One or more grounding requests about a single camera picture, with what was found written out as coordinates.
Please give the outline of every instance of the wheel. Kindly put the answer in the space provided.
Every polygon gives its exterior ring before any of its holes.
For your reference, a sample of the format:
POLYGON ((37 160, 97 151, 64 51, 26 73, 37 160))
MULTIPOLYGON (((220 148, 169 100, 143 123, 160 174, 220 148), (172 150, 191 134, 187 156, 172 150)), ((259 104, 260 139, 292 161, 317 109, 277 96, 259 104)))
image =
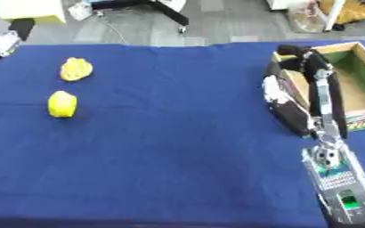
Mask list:
POLYGON ((187 31, 187 27, 186 26, 180 26, 178 28, 178 33, 180 34, 184 34, 187 31))
POLYGON ((97 15, 97 17, 99 17, 99 18, 102 18, 105 16, 105 13, 103 13, 103 11, 97 11, 97 12, 95 12, 95 15, 97 15))

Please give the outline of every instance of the cardboard box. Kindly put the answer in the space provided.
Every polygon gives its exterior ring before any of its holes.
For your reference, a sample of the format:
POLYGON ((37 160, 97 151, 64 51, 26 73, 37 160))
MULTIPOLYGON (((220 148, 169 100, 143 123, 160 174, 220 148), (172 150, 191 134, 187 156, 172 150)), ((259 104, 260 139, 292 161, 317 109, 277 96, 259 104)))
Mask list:
MULTIPOLYGON (((365 129, 365 46, 359 42, 314 47, 334 65, 340 82, 346 121, 350 131, 365 129)), ((274 53, 272 61, 283 61, 295 56, 274 53)), ((308 109, 308 84, 301 73, 282 70, 282 87, 308 109)))
POLYGON ((0 18, 34 18, 37 24, 66 23, 61 0, 0 0, 0 18))

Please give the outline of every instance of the yellow object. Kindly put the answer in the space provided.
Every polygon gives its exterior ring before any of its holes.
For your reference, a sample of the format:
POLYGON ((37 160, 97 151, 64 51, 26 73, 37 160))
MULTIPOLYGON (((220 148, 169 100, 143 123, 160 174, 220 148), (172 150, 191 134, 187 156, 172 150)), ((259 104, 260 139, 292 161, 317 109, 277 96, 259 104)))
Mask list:
POLYGON ((64 91, 55 92, 48 99, 48 111, 55 118, 71 118, 75 113, 77 97, 64 91))
POLYGON ((77 81, 89 76, 93 72, 93 65, 85 59, 69 58, 62 65, 61 78, 65 81, 77 81))
POLYGON ((0 0, 0 18, 33 18, 37 24, 66 23, 61 0, 0 0))
MULTIPOLYGON (((334 3, 335 0, 322 0, 320 1, 320 8, 328 15, 334 3)), ((346 0, 337 18, 337 24, 345 24, 357 20, 365 20, 365 4, 360 3, 358 0, 346 0)))

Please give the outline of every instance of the table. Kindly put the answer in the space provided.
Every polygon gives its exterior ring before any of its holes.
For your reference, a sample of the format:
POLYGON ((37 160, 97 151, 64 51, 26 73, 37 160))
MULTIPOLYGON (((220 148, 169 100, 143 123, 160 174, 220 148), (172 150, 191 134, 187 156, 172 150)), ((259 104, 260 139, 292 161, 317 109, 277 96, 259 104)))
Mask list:
MULTIPOLYGON (((22 46, 0 61, 0 220, 324 227, 301 164, 313 141, 263 101, 276 47, 22 46), (94 74, 61 81, 71 56, 94 74), (74 118, 47 114, 57 90, 74 118)), ((365 167, 365 131, 348 144, 365 167)))

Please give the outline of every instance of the tripod leg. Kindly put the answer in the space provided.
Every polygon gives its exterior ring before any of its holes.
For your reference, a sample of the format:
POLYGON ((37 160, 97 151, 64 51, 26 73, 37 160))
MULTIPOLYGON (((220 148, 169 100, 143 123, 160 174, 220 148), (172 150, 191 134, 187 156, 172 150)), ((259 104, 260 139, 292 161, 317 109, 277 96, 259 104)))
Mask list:
POLYGON ((150 4, 150 6, 152 6, 153 8, 155 8, 158 11, 161 11, 167 17, 171 18, 175 22, 182 25, 182 28, 186 27, 190 24, 190 20, 187 17, 185 17, 181 13, 173 10, 172 8, 168 7, 167 5, 162 4, 161 2, 159 2, 159 0, 149 0, 148 2, 150 4))
POLYGON ((145 0, 102 1, 102 2, 91 3, 91 6, 93 7, 94 11, 100 11, 100 10, 116 10, 144 3, 145 0))

